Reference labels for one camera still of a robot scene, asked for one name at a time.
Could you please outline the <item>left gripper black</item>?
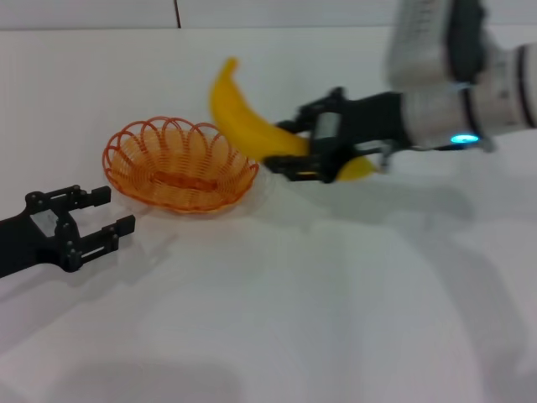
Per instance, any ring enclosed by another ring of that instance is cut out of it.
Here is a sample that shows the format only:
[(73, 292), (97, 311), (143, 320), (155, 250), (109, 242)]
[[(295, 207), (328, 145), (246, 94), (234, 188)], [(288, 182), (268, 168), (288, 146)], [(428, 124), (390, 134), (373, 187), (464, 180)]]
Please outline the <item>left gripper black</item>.
[(70, 215), (73, 210), (108, 204), (111, 197), (109, 186), (85, 191), (74, 185), (27, 194), (23, 211), (1, 221), (1, 276), (38, 264), (53, 264), (73, 273), (94, 259), (118, 251), (119, 239), (134, 232), (134, 215), (83, 238)]

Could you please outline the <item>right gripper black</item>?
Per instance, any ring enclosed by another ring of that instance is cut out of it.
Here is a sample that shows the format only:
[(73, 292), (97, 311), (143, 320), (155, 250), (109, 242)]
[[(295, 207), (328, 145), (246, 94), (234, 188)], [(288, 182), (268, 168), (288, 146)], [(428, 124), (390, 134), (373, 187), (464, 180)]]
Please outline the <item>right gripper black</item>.
[(378, 171), (368, 160), (378, 154), (385, 167), (392, 154), (409, 148), (403, 97), (383, 92), (349, 100), (341, 88), (298, 108), (275, 126), (292, 134), (311, 131), (310, 156), (275, 155), (263, 160), (272, 173), (289, 181), (350, 181)]

